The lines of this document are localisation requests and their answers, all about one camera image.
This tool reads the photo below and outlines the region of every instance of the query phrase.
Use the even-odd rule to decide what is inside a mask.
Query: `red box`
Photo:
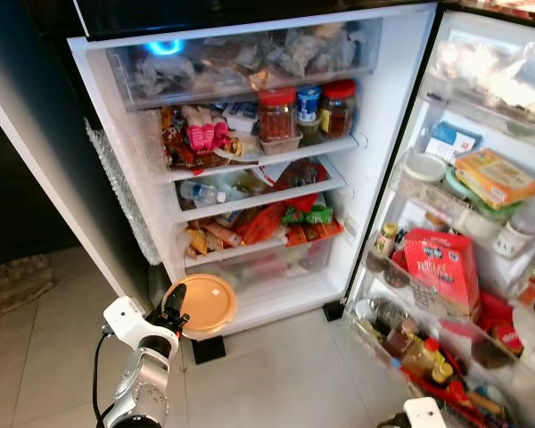
[[[470,238],[412,229],[405,236],[404,254],[411,276],[436,288],[458,314],[477,317],[480,288]]]

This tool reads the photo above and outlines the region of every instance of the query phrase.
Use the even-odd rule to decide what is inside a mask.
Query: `blue jar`
[[[317,118],[320,95],[319,86],[305,86],[297,91],[297,119],[311,122]]]

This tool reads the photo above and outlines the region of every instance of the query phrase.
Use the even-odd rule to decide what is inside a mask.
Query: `floor mat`
[[[0,265],[0,316],[54,287],[54,272],[43,254]]]

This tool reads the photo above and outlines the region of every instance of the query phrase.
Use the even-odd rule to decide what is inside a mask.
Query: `blue light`
[[[170,42],[151,42],[147,44],[149,50],[155,55],[172,55],[182,51],[182,40]]]

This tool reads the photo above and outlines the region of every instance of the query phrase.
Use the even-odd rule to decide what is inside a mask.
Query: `open refrigerator door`
[[[346,324],[457,426],[535,426],[535,29],[445,12],[409,118]]]

